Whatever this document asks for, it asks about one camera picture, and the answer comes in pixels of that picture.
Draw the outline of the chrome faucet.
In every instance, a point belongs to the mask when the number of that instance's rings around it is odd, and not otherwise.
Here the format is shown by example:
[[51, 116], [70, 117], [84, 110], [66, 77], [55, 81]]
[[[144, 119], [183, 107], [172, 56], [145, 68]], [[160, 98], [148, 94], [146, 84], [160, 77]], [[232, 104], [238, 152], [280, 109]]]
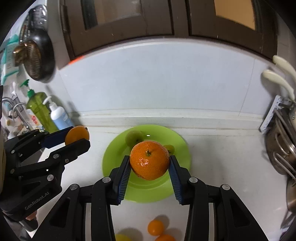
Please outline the chrome faucet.
[[24, 126], [26, 127], [26, 129], [30, 132], [30, 131], [33, 131], [33, 127], [25, 120], [25, 118], [23, 117], [22, 113], [20, 110], [18, 110], [18, 107], [19, 106], [26, 106], [25, 103], [23, 102], [20, 102], [20, 103], [17, 103], [17, 104], [14, 104], [13, 100], [9, 97], [3, 97], [1, 99], [1, 102], [8, 102], [10, 103], [12, 106], [13, 106], [13, 109], [12, 109], [12, 112], [16, 112], [18, 117], [21, 119], [21, 121], [23, 122]]

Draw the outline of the medium orange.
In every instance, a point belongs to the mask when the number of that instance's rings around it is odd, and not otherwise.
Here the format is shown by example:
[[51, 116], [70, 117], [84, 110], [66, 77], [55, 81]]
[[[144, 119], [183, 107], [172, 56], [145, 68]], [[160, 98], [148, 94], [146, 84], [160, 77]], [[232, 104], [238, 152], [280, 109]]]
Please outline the medium orange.
[[157, 237], [155, 241], [176, 241], [176, 239], [171, 235], [163, 234]]

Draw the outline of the hanging metal strainer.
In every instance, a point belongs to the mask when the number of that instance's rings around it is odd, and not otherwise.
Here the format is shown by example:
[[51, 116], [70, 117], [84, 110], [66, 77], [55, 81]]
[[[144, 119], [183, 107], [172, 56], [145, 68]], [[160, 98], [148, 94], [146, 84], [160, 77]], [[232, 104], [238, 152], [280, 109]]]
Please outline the hanging metal strainer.
[[22, 42], [13, 50], [15, 66], [24, 65], [28, 75], [34, 80], [41, 80], [42, 73], [42, 56], [37, 44], [29, 40]]

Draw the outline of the large orange with stem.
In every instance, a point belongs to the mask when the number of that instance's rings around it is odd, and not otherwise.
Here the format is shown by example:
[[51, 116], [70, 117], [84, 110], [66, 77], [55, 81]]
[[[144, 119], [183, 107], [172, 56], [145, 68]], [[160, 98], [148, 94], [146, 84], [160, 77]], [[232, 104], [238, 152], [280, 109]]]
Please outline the large orange with stem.
[[136, 144], [130, 153], [133, 172], [140, 178], [153, 181], [162, 177], [169, 168], [168, 150], [155, 141], [143, 141]]

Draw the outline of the green apple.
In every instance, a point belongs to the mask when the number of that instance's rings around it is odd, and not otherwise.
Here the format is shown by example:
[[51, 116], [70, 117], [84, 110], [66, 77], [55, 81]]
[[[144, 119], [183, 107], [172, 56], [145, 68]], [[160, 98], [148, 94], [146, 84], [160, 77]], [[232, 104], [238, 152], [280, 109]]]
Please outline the green apple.
[[141, 131], [132, 130], [125, 136], [125, 143], [128, 147], [133, 148], [140, 142], [144, 141], [144, 136]]

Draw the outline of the metal dish rack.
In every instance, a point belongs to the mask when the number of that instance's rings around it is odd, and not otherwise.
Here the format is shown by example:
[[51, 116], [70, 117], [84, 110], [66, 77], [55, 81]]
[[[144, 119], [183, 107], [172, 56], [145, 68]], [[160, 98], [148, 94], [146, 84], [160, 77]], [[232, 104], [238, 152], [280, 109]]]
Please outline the metal dish rack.
[[274, 169], [295, 181], [295, 128], [290, 119], [292, 102], [277, 95], [259, 130]]

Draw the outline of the stainless steel pot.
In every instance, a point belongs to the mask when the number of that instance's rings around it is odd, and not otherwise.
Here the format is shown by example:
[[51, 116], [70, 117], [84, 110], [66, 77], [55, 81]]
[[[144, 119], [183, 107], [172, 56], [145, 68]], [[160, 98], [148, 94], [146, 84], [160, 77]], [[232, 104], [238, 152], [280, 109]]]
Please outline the stainless steel pot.
[[275, 111], [265, 146], [274, 169], [295, 180], [295, 128], [286, 109]]

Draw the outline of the small orange mandarin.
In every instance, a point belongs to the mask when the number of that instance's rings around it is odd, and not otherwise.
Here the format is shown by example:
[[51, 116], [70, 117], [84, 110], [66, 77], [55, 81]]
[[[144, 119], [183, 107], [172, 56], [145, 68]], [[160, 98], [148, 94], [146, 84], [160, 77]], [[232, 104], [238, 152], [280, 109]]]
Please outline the small orange mandarin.
[[147, 231], [152, 236], [160, 236], [165, 231], [165, 226], [160, 220], [152, 220], [147, 226]]

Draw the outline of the white blue pump bottle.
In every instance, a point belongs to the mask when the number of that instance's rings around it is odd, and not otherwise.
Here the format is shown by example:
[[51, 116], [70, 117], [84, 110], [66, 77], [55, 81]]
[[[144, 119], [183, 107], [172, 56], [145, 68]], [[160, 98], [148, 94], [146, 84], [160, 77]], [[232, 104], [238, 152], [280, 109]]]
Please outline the white blue pump bottle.
[[54, 122], [58, 130], [74, 126], [65, 109], [58, 106], [51, 100], [51, 98], [51, 96], [46, 97], [43, 101], [43, 105], [49, 104], [51, 120]]

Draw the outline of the large yellow-green pear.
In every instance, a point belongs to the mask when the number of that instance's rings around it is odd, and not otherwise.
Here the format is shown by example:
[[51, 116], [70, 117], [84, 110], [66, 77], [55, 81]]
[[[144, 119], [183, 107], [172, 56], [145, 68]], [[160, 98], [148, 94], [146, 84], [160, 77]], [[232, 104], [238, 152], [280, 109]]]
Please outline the large yellow-green pear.
[[115, 240], [116, 241], [132, 241], [130, 237], [128, 237], [127, 235], [123, 235], [121, 233], [118, 233], [115, 235]]

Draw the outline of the green dish soap bottle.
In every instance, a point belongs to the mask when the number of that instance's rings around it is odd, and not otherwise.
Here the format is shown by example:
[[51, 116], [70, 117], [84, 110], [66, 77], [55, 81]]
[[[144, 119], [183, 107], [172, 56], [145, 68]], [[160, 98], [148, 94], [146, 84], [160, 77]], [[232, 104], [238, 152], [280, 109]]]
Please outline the green dish soap bottle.
[[49, 133], [54, 133], [58, 131], [58, 128], [52, 121], [50, 117], [49, 108], [43, 104], [43, 101], [47, 97], [44, 92], [35, 92], [33, 89], [29, 87], [29, 79], [25, 80], [20, 87], [27, 87], [27, 97], [29, 98], [27, 102], [27, 108], [30, 109], [37, 119], [42, 124], [45, 131]]

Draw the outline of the small green persimmon on plate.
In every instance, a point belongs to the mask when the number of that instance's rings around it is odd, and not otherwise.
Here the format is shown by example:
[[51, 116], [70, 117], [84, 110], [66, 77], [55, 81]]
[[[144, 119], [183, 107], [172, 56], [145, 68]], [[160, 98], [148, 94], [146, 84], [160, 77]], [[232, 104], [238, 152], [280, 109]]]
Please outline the small green persimmon on plate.
[[164, 145], [164, 148], [168, 151], [169, 155], [173, 155], [175, 152], [175, 147], [173, 145]]

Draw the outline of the green plate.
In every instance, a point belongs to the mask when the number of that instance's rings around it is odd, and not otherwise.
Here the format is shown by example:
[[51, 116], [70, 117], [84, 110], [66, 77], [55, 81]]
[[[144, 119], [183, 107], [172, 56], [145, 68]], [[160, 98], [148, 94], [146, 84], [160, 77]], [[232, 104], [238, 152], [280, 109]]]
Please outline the green plate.
[[[164, 126], [140, 125], [120, 133], [108, 145], [102, 160], [102, 172], [104, 176], [108, 176], [112, 169], [119, 167], [123, 158], [130, 154], [131, 148], [126, 144], [125, 137], [129, 132], [135, 130], [142, 132], [145, 140], [156, 141], [162, 145], [174, 146], [174, 155], [179, 165], [188, 170], [190, 169], [192, 160], [190, 151], [187, 143], [178, 133]], [[168, 172], [156, 180], [147, 181], [137, 177], [131, 171], [125, 200], [149, 203], [160, 201], [172, 194], [173, 187]]]

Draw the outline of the dark wooden window frame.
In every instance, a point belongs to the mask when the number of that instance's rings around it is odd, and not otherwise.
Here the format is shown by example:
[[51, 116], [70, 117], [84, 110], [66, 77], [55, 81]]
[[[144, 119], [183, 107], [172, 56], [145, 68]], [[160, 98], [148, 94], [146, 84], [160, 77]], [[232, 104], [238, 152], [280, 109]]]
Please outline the dark wooden window frame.
[[265, 1], [60, 1], [69, 57], [143, 38], [216, 39], [272, 59], [274, 10]]

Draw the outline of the small orange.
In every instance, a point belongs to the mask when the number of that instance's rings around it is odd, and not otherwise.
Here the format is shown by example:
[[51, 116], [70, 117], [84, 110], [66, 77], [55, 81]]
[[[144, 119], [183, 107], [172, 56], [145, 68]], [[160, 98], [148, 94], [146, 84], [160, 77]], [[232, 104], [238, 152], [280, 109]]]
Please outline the small orange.
[[73, 127], [66, 135], [65, 138], [65, 145], [72, 144], [73, 142], [76, 142], [81, 139], [90, 139], [90, 134], [88, 132], [88, 129], [84, 126], [76, 126]]

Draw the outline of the black hanging pan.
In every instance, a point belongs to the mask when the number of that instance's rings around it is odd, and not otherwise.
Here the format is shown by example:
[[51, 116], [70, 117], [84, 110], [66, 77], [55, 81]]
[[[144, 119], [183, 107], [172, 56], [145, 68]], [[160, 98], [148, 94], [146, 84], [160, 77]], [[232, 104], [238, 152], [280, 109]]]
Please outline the black hanging pan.
[[55, 57], [52, 41], [48, 34], [48, 11], [45, 5], [39, 4], [29, 10], [23, 23], [26, 27], [21, 37], [22, 42], [34, 41], [40, 49], [42, 56], [41, 82], [47, 82], [55, 69]]

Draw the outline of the cream saucepan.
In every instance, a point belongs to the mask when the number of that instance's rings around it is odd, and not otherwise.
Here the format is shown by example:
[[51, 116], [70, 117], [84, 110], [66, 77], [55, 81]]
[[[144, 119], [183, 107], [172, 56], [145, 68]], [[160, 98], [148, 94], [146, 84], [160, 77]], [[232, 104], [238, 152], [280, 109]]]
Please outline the cream saucepan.
[[264, 70], [262, 72], [262, 76], [266, 79], [268, 79], [269, 81], [276, 83], [280, 86], [282, 86], [288, 93], [288, 98], [291, 101], [295, 101], [295, 94], [294, 94], [294, 90], [293, 88], [288, 84], [288, 82], [281, 77], [280, 75], [278, 75], [277, 73], [271, 71], [271, 70]]

